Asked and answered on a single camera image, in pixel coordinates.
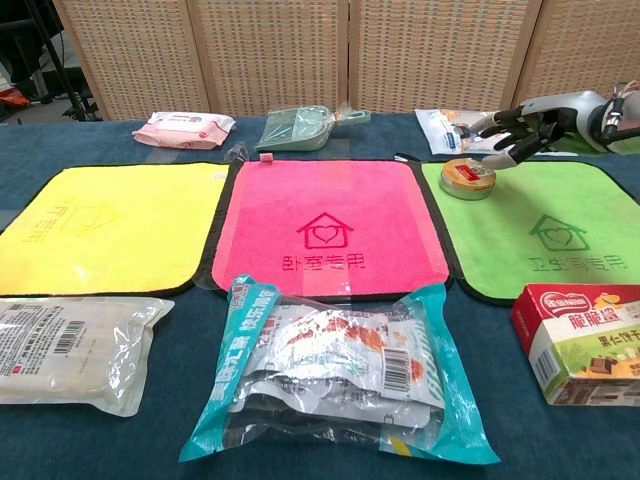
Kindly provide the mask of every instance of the yellow towel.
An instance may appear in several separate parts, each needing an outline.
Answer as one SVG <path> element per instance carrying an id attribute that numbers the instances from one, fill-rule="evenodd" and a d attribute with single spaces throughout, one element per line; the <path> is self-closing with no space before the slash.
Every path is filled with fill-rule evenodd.
<path id="1" fill-rule="evenodd" d="M 208 163 L 63 170 L 0 235 L 0 295 L 187 285 L 227 171 Z"/>

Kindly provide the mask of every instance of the robotic hand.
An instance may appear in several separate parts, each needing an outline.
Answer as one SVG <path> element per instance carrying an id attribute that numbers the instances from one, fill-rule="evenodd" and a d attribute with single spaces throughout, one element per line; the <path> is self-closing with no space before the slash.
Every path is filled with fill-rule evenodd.
<path id="1" fill-rule="evenodd" d="M 482 160 L 494 170 L 515 167 L 539 151 L 640 153 L 640 84 L 617 85 L 609 101 L 592 91 L 532 98 L 469 130 L 482 138 L 509 134 L 495 145 L 502 151 Z"/>

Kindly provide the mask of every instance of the green towel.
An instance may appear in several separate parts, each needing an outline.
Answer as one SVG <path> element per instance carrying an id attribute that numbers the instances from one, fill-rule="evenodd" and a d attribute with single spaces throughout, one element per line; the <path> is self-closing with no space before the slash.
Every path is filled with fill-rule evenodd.
<path id="1" fill-rule="evenodd" d="M 476 201 L 440 188 L 442 164 L 422 169 L 458 275 L 481 296 L 513 300 L 528 283 L 640 283 L 640 206 L 599 168 L 527 162 L 497 172 Z"/>

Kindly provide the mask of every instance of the pink package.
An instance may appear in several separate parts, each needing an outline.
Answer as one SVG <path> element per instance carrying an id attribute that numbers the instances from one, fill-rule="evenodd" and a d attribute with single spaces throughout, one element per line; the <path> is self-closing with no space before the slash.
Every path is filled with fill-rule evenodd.
<path id="1" fill-rule="evenodd" d="M 154 112 L 132 135 L 153 147 L 211 150 L 222 145 L 234 123 L 233 118 L 214 113 Z"/>
<path id="2" fill-rule="evenodd" d="M 228 291 L 248 274 L 316 298 L 401 296 L 444 283 L 447 262 L 414 170 L 395 161 L 243 164 L 214 283 Z"/>

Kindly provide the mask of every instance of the chocolate box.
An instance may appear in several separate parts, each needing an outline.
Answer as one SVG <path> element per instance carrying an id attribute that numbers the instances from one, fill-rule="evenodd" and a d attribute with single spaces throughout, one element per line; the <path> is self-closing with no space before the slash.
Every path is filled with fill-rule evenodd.
<path id="1" fill-rule="evenodd" d="M 527 285 L 511 318 L 548 403 L 640 406 L 640 285 Z"/>

